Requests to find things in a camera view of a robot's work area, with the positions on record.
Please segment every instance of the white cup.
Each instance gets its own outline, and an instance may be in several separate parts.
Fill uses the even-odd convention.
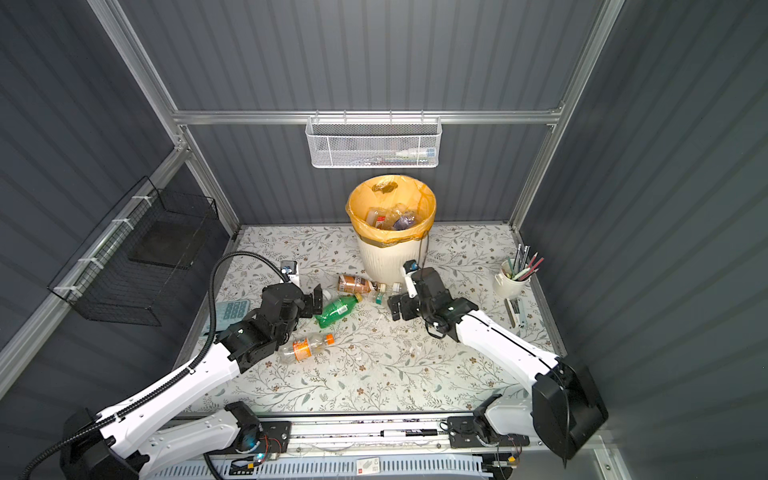
[[[523,293],[525,286],[531,282],[530,276],[522,282],[510,280],[506,275],[510,272],[509,262],[504,260],[502,262],[502,271],[496,273],[493,277],[493,292],[501,298],[514,299],[519,297]]]

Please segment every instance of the metal beam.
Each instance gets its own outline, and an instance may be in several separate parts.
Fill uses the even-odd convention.
[[[324,123],[386,124],[436,122],[443,124],[546,124],[560,119],[559,110],[532,111],[176,111],[182,125],[254,124],[303,125],[317,117]]]
[[[552,158],[558,151],[563,135],[568,128],[568,124],[571,122],[571,118],[578,106],[578,102],[581,100],[584,89],[587,87],[589,77],[592,75],[594,66],[598,62],[600,53],[603,51],[605,42],[608,40],[608,35],[611,33],[611,30],[616,23],[616,19],[619,16],[619,12],[621,11],[621,7],[623,6],[624,0],[604,0],[603,5],[601,6],[600,13],[598,14],[597,20],[595,20],[592,31],[587,39],[587,43],[581,51],[581,56],[576,64],[576,69],[571,77],[571,81],[568,84],[568,89],[565,91],[562,101],[560,121],[551,129],[545,138],[541,150],[538,152],[538,156],[531,168],[531,173],[525,181],[525,186],[520,193],[515,209],[512,211],[509,224],[512,225],[513,230],[520,229],[525,216],[528,214],[528,210],[531,208],[531,204],[533,204],[536,191],[541,185],[544,175],[547,173]]]
[[[112,40],[114,47],[120,53],[123,61],[139,84],[144,96],[152,106],[152,110],[160,119],[168,137],[175,143],[184,142],[192,148],[194,156],[187,162],[187,166],[200,185],[200,189],[207,197],[215,199],[219,210],[219,219],[224,228],[231,235],[237,232],[240,221],[237,218],[232,204],[227,199],[221,186],[216,181],[210,165],[205,161],[197,142],[189,131],[183,130],[174,120],[173,113],[177,110],[174,99],[165,88],[160,74],[154,67],[149,54],[144,50],[136,31],[128,21],[123,8],[118,0],[88,0],[88,4],[96,14],[96,18],[104,27],[104,30]]]
[[[134,197],[129,199],[125,206],[118,212],[115,218],[125,218],[142,202],[141,198],[148,195],[152,190],[152,184],[157,188],[165,187],[171,178],[174,177],[179,168],[187,159],[191,157],[186,144],[181,144],[173,149],[163,163],[149,177],[149,181],[139,187]],[[94,240],[91,246],[83,254],[84,258],[92,257],[107,242],[109,237],[118,229],[119,223],[110,222],[101,232],[101,235]],[[65,275],[61,281],[62,285],[71,285],[74,280],[80,276],[85,263],[78,262]],[[21,329],[11,338],[0,351],[0,399],[11,388],[13,382],[22,374],[27,365],[31,362],[35,354],[40,350],[48,337],[56,330],[58,324],[69,313],[71,307],[69,303],[60,299],[53,293],[48,294],[43,303],[27,319]]]

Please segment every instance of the green soda bottle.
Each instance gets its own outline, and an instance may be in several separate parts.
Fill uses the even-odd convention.
[[[322,315],[315,315],[317,323],[320,325],[321,329],[324,329],[338,319],[346,316],[359,302],[362,302],[362,295],[359,293],[341,296],[339,299],[329,304],[323,310]]]

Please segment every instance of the orange bottle label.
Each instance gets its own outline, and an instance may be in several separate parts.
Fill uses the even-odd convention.
[[[296,356],[297,360],[308,359],[312,356],[310,345],[306,339],[302,342],[293,342],[293,355]]]

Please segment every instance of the floral pattern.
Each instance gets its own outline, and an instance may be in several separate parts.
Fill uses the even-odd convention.
[[[334,289],[340,273],[365,275],[351,227],[248,227],[242,235],[241,250],[276,263],[297,260],[305,291],[318,283]],[[491,288],[498,265],[513,250],[508,228],[436,224],[429,242],[425,264],[439,271],[452,295],[466,297],[509,326],[504,303]],[[236,257],[217,299],[250,299],[254,307],[262,288],[274,282],[274,273],[258,260]],[[513,331],[552,351],[530,286],[521,301],[528,322],[523,330]],[[315,319],[301,319],[295,335],[317,331]],[[497,392],[527,396],[508,373],[476,350],[431,337],[420,319],[394,322],[386,306],[372,301],[358,304],[323,332],[336,339],[327,351],[290,365],[269,357],[187,411],[214,411],[238,400],[254,412],[456,410],[473,409]]]

